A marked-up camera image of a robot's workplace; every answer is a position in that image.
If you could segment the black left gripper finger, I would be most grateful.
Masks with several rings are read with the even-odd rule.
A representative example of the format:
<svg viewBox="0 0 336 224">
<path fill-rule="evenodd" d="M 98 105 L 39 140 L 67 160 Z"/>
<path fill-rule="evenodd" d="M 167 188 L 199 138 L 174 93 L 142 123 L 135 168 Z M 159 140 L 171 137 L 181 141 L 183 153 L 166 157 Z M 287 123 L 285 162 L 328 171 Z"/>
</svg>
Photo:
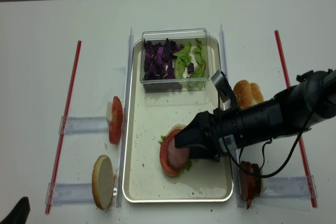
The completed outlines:
<svg viewBox="0 0 336 224">
<path fill-rule="evenodd" d="M 28 197 L 22 197 L 1 224 L 25 224 L 30 213 Z"/>
</svg>

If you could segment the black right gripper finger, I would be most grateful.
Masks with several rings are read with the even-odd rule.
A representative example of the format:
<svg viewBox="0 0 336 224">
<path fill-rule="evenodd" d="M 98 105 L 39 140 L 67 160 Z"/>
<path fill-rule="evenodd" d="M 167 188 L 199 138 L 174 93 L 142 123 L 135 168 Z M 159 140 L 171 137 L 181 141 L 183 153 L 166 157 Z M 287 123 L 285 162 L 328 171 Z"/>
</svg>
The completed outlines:
<svg viewBox="0 0 336 224">
<path fill-rule="evenodd" d="M 206 159 L 206 144 L 200 118 L 200 115 L 196 115 L 189 125 L 174 136 L 175 147 L 188 148 L 191 159 Z"/>
</svg>

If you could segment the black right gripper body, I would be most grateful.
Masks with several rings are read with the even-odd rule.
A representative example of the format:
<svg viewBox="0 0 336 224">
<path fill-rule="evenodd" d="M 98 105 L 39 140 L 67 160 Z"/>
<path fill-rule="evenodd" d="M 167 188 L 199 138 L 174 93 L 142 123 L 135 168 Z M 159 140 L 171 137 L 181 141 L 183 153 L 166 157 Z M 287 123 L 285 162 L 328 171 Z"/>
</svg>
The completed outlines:
<svg viewBox="0 0 336 224">
<path fill-rule="evenodd" d="M 215 144 L 216 133 L 213 127 L 213 115 L 208 111 L 200 112 L 195 117 L 197 130 L 194 159 L 205 159 L 219 162 L 220 153 Z"/>
</svg>

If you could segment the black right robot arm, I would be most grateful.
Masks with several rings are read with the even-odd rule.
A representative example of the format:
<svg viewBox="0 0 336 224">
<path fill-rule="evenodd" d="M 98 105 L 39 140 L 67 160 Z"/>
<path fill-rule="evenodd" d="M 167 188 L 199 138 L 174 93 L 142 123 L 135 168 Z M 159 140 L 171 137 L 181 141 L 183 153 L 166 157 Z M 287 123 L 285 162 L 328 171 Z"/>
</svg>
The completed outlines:
<svg viewBox="0 0 336 224">
<path fill-rule="evenodd" d="M 220 98 L 230 101 L 231 107 L 198 113 L 175 136 L 175 147 L 190 148 L 192 158 L 218 160 L 236 149 L 293 136 L 335 117 L 335 71 L 309 71 L 297 78 L 298 85 L 241 109 L 224 73 L 217 71 L 212 82 Z"/>
</svg>

